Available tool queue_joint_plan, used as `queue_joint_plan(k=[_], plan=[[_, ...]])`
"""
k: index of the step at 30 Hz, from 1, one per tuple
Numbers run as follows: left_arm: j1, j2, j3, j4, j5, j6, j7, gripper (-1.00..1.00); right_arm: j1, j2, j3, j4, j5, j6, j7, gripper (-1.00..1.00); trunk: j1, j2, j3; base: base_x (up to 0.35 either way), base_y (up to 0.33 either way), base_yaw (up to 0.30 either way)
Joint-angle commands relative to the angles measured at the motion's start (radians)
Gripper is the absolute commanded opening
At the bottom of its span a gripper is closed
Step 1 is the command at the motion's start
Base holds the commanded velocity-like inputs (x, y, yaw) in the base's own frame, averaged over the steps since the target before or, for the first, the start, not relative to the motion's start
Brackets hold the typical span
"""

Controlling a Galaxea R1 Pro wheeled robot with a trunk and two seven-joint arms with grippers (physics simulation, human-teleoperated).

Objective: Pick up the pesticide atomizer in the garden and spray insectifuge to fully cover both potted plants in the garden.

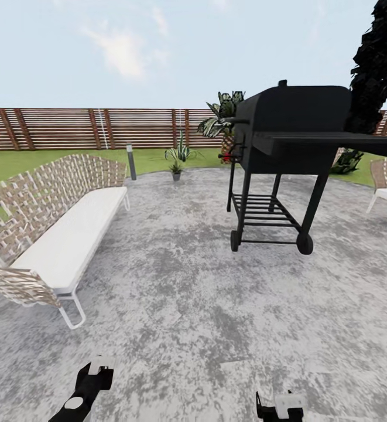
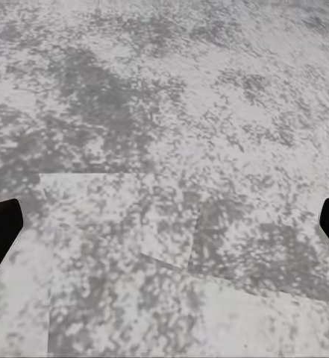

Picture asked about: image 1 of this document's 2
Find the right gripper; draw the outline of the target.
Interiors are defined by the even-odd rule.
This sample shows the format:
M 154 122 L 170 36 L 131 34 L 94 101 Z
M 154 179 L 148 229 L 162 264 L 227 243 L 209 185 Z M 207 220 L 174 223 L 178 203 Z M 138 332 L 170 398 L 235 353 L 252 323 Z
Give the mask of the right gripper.
M 258 418 L 263 419 L 263 422 L 303 422 L 302 411 L 298 408 L 289 408 L 287 410 L 289 418 L 279 419 L 276 412 L 276 406 L 267 407 L 261 405 L 258 397 L 258 391 L 256 392 L 256 411 Z

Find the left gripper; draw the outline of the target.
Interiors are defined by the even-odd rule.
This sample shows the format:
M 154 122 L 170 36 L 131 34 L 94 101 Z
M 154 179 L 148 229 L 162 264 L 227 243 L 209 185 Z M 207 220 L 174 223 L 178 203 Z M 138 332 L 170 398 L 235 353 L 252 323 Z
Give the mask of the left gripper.
M 93 385 L 96 391 L 96 397 L 98 396 L 100 390 L 110 390 L 112 386 L 114 369 L 103 367 L 97 374 L 94 375 L 88 375 L 89 370 L 89 367 L 79 370 L 75 388 L 76 390 L 78 390 L 82 385 Z

